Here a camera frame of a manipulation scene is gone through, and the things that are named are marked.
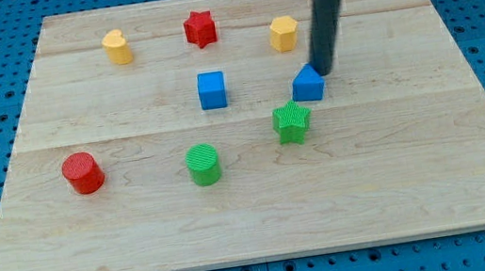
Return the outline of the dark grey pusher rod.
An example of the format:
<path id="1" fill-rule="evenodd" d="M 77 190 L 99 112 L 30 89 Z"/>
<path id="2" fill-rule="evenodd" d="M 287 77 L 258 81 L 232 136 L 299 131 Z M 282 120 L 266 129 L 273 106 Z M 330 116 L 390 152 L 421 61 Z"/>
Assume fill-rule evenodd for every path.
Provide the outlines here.
<path id="1" fill-rule="evenodd" d="M 309 63 L 323 76 L 330 74 L 333 65 L 335 39 L 342 0 L 312 0 Z"/>

